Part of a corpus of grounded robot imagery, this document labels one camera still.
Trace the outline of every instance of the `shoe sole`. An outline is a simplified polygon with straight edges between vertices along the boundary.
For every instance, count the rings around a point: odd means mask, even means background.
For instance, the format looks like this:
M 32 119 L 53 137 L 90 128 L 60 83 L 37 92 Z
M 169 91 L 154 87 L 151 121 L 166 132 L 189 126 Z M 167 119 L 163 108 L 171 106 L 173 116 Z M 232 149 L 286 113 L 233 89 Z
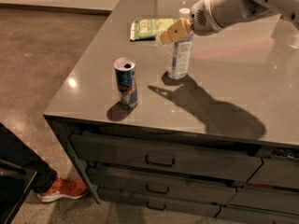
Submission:
M 37 198 L 39 199 L 39 201 L 41 201 L 42 203 L 50 203 L 50 202 L 54 202 L 58 199 L 61 199 L 61 198 L 67 198 L 67 199 L 73 199 L 73 200 L 76 200 L 76 199 L 79 199 L 81 197 L 84 197 L 85 195 L 87 195 L 88 192 L 84 193 L 83 195 L 80 195 L 80 196 L 76 196 L 76 197 L 72 197 L 72 196 L 68 196 L 68 195 L 65 195 L 65 194 L 57 194 L 55 196 L 41 196 L 37 193 Z

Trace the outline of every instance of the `brown floor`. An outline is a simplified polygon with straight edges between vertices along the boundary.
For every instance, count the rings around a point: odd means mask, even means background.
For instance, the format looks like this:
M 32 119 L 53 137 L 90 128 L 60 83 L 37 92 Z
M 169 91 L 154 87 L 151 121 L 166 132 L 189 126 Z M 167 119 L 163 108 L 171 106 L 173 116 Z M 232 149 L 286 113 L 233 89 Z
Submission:
M 78 177 L 43 111 L 106 20 L 106 16 L 0 8 L 0 122 L 61 177 Z M 91 196 L 43 204 L 31 192 L 13 224 L 229 224 L 131 205 L 97 204 Z

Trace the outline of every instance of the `gray tabletop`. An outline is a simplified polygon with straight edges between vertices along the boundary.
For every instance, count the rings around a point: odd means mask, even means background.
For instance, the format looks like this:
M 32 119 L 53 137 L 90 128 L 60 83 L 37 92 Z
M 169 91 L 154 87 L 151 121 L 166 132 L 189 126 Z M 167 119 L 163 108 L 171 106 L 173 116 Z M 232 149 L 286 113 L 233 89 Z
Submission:
M 197 36 L 179 81 L 165 74 L 169 47 L 130 42 L 134 19 L 175 18 L 191 5 L 120 0 L 44 114 L 298 146 L 299 54 L 271 38 L 278 16 Z M 113 63 L 120 57 L 136 63 L 138 106 L 130 112 L 118 104 Z

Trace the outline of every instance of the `can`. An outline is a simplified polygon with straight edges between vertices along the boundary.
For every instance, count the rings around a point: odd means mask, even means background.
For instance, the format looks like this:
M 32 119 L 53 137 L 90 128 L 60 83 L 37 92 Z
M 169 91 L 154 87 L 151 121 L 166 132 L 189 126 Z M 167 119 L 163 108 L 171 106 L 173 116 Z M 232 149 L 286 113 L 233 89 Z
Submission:
M 114 69 L 122 107 L 135 108 L 138 104 L 135 61 L 128 57 L 119 58 L 114 62 Z

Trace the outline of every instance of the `red shoe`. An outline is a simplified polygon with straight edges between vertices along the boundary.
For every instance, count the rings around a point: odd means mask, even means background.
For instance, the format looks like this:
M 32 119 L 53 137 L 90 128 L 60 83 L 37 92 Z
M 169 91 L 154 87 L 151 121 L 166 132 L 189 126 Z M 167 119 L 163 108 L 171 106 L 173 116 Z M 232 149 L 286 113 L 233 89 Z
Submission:
M 87 187 L 81 180 L 67 180 L 58 177 L 50 187 L 43 193 L 37 193 L 41 202 L 53 202 L 60 198 L 79 199 L 88 193 Z

